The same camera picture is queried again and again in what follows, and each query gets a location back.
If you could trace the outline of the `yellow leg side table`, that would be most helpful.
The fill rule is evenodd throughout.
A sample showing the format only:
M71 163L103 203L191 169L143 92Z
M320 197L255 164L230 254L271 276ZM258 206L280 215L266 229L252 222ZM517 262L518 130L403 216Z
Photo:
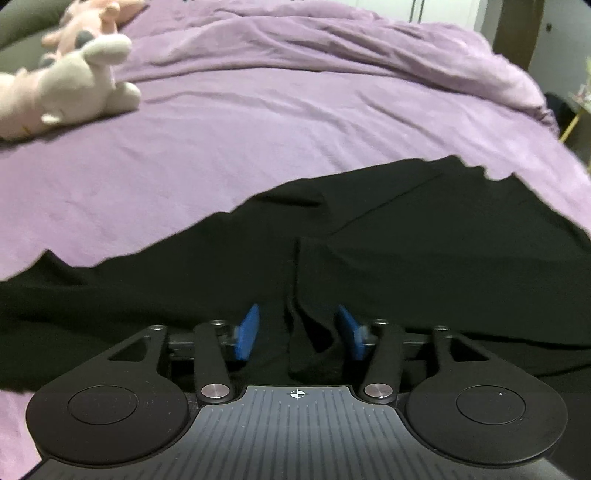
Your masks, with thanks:
M569 136L573 133L574 129L580 122L581 118L584 114L590 114L590 92L583 89L580 93L569 94L569 99L572 100L575 105L578 107L575 116L569 123L568 127L565 129L563 134L560 137L560 142L565 143Z

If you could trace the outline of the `black long sleeve shirt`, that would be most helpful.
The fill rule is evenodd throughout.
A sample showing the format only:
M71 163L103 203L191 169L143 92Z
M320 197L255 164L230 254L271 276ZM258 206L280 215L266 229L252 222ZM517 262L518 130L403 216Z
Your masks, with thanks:
M457 158L298 180L91 268L1 285L1 384L34 390L139 330L260 330L242 383L349 382L339 306L444 324L564 391L590 387L590 241L521 181Z

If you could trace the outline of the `grey pillow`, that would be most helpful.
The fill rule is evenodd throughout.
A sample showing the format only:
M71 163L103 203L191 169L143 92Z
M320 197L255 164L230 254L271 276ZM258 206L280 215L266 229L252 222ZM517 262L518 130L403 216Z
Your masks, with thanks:
M1 71L34 70L47 52L41 37L57 28L69 0L14 0L1 9Z

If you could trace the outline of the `white pink plush toy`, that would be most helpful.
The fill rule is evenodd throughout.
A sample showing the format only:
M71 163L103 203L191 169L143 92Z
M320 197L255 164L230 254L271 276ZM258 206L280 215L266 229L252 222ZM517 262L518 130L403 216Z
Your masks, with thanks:
M123 34L78 35L78 46L49 66L1 75L1 138L18 141L54 128L84 124L136 110L141 93L114 80L132 42Z

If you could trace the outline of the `purple bed blanket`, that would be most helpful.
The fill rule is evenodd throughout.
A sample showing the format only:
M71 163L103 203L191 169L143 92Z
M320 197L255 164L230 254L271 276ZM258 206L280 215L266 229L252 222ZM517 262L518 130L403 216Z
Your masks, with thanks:
M329 2L156 1L128 29L138 111L1 152L1 285L45 253L91 268L284 184L457 158L514 177L590 241L590 178L537 84L479 34ZM590 387L556 461L590 475ZM1 384L1 475L36 460Z

